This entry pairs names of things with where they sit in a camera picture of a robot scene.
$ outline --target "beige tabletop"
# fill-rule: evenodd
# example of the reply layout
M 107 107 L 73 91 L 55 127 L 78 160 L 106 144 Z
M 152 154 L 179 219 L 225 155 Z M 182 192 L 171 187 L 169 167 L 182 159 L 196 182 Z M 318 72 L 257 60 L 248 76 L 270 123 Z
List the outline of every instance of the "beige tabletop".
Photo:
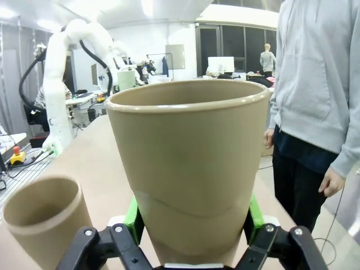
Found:
M 126 214 L 133 197 L 107 116 L 97 118 L 80 133 L 48 166 L 44 174 L 67 174 L 80 182 L 91 220 L 99 231 L 106 227 L 111 217 Z M 258 177 L 255 181 L 254 193 L 264 215 L 277 217 L 282 228 L 286 230 L 295 226 Z M 152 266 L 158 266 L 159 261 L 146 232 L 142 237 L 141 248 Z M 246 248 L 246 239 L 243 235 L 236 255 L 237 261 Z M 107 264 L 110 269 L 123 269 L 119 259 L 108 260 Z M 0 225 L 0 269 L 40 269 L 7 232 L 3 224 Z M 282 267 L 277 259 L 268 259 L 263 269 L 278 270 Z

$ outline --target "large beige cup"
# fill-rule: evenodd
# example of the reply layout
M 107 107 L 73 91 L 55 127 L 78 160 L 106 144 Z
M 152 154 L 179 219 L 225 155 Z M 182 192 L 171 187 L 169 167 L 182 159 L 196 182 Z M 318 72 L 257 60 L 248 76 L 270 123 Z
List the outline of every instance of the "large beige cup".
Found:
M 92 225 L 79 183 L 58 175 L 15 192 L 4 205 L 3 221 L 44 270 L 54 270 L 77 230 Z
M 138 87 L 106 101 L 161 263 L 230 265 L 258 169 L 269 91 L 232 80 Z

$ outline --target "person's right hand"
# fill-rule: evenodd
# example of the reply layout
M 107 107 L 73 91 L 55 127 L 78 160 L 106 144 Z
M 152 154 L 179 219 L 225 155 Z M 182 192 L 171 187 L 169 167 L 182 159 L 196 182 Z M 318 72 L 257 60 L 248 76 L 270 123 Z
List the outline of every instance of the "person's right hand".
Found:
M 275 130 L 273 128 L 268 128 L 268 130 L 265 131 L 264 143 L 266 149 L 270 149 L 274 145 L 274 132 Z

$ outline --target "gray curtain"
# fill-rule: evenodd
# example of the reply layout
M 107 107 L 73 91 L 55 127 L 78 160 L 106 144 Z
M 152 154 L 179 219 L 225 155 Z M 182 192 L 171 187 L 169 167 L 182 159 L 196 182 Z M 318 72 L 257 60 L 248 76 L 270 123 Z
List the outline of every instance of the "gray curtain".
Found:
M 0 123 L 8 133 L 26 132 L 28 135 L 40 131 L 41 126 L 30 127 L 24 113 L 23 103 L 19 95 L 19 83 L 22 75 L 34 61 L 34 49 L 37 44 L 47 41 L 51 33 L 14 25 L 2 25 L 3 42 L 3 80 L 0 83 Z M 38 64 L 38 77 L 35 69 L 31 71 L 24 83 L 24 93 L 35 100 L 38 86 L 42 84 L 41 65 Z

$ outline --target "person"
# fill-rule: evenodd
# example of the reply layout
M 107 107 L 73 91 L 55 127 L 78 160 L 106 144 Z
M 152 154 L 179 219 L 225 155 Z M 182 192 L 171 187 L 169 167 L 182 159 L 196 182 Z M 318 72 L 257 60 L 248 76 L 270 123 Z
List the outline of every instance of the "person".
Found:
M 72 98 L 72 94 L 70 92 L 70 90 L 67 88 L 67 86 L 65 85 L 65 83 L 62 83 L 63 87 L 64 87 L 64 95 L 65 95 L 65 98 L 68 100 L 68 99 L 71 99 Z M 44 89 L 43 87 L 41 86 L 39 91 L 38 91 L 38 94 L 36 96 L 36 99 L 35 99 L 35 102 L 34 102 L 34 105 L 36 107 L 40 107 L 42 109 L 45 109 L 46 110 L 46 103 L 45 103 L 45 95 L 44 95 Z M 41 125 L 43 127 L 43 130 L 45 132 L 48 132 L 50 131 L 50 128 L 49 128 L 49 123 L 47 121 L 47 115 L 46 115 L 46 112 L 41 112 L 41 111 L 35 111 L 34 114 L 32 115 L 32 119 L 38 123 L 39 125 Z
M 265 51 L 260 54 L 260 64 L 263 67 L 265 78 L 272 76 L 274 63 L 276 63 L 276 58 L 270 49 L 270 44 L 265 44 Z
M 275 92 L 264 140 L 275 195 L 314 229 L 360 159 L 360 1 L 288 0 L 277 31 Z

